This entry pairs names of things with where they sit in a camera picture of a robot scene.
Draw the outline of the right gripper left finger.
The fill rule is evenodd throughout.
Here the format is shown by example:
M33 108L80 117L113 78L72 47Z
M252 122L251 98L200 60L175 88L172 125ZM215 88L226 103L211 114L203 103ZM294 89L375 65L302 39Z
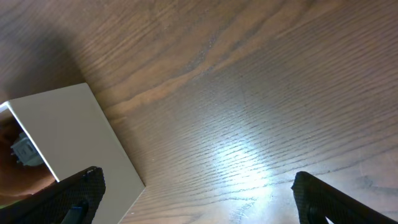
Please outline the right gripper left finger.
M3 224L92 223L106 191L103 170L91 166L1 209Z

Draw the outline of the yellow grey toy truck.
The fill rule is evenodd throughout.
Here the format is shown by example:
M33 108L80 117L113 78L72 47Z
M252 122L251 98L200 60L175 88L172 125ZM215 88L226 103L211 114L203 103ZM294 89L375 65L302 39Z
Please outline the yellow grey toy truck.
M44 163L41 155L25 132L19 134L11 149L11 154L17 156L17 163L21 163L23 166L35 167Z

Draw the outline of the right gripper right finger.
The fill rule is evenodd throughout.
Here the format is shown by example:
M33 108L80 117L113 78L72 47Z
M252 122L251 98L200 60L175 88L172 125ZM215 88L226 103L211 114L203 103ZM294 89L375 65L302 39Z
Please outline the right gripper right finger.
M397 224L308 172L296 173L292 190L300 224Z

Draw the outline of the brown plush toy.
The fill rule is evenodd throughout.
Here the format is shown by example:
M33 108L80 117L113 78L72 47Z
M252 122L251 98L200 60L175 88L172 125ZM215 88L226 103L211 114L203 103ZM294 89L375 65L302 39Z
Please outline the brown plush toy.
M17 163L11 146L22 129L11 121L1 126L1 205L9 205L41 191L55 182L45 164L29 167Z

